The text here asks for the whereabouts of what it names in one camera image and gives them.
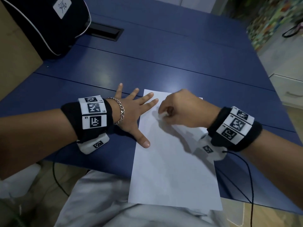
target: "cardboard box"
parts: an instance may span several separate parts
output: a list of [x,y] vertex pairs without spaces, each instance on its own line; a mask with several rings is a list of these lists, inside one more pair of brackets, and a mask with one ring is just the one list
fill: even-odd
[[0,100],[43,63],[0,1]]

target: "floor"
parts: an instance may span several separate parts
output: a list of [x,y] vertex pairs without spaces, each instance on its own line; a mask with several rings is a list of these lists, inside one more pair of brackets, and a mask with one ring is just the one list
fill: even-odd
[[[295,129],[303,141],[303,110],[286,107]],[[12,204],[11,201],[5,202],[15,211],[19,210],[19,204],[22,204],[22,218],[30,227],[52,227],[54,226],[60,210],[67,200],[67,196],[56,185],[52,175],[52,163],[41,161],[41,170],[36,177],[28,194],[16,199]],[[68,194],[71,193],[75,183],[86,173],[86,169],[67,166],[64,164],[55,164],[55,174]],[[248,203],[233,201],[222,198],[224,210],[228,219],[232,219],[233,213],[236,215],[237,210],[244,209],[243,220],[233,224],[229,222],[230,227],[249,226],[251,205]],[[17,226],[15,222],[10,222],[12,213],[7,207],[0,203],[0,227]],[[254,206],[253,226],[258,227],[299,227],[303,226],[303,216],[295,215],[289,212],[275,210],[263,206]]]

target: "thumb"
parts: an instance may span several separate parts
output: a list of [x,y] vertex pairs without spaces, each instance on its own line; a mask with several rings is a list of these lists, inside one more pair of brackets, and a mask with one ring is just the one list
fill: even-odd
[[142,147],[144,148],[149,148],[150,147],[150,142],[149,140],[142,134],[142,132],[138,129],[138,127],[134,128],[132,131],[129,132],[139,143]]
[[170,124],[170,125],[174,125],[177,124],[177,117],[176,116],[164,116],[163,120]]

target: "blue table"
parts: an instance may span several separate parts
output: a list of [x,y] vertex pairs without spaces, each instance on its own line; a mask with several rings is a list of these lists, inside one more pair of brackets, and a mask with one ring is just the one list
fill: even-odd
[[[124,96],[135,87],[139,96],[145,88],[187,88],[220,107],[235,105],[265,129],[301,145],[240,23],[153,0],[86,1],[94,21],[125,29],[120,39],[81,37],[64,58],[45,61],[3,99],[0,116],[59,108],[84,96],[111,97],[120,82]],[[90,155],[71,144],[55,161],[130,177],[135,141],[118,128],[109,137]],[[54,154],[47,159],[54,160]],[[244,163],[227,156],[215,165],[251,198]],[[303,214],[250,166],[256,204]],[[217,172],[217,177],[222,197],[246,202],[223,175]]]

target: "drawer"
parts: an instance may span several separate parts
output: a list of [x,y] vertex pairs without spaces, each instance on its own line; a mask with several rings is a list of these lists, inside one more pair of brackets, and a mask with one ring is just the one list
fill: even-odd
[[303,81],[272,75],[270,80],[280,100],[293,107],[303,107]]

